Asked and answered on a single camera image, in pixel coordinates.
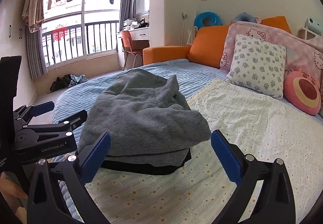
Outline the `person's left hand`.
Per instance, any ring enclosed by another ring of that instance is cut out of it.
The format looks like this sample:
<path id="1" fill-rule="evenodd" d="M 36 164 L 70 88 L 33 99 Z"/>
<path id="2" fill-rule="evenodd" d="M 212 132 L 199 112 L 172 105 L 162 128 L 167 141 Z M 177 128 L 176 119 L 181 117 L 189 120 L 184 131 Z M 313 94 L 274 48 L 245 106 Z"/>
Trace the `person's left hand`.
<path id="1" fill-rule="evenodd" d="M 20 199 L 28 198 L 27 194 L 19 185 L 17 185 L 15 182 L 12 182 L 11 180 L 8 180 L 6 178 L 6 175 L 4 172 L 1 173 L 0 189 L 1 189 L 1 192 L 16 198 L 20 198 Z"/>

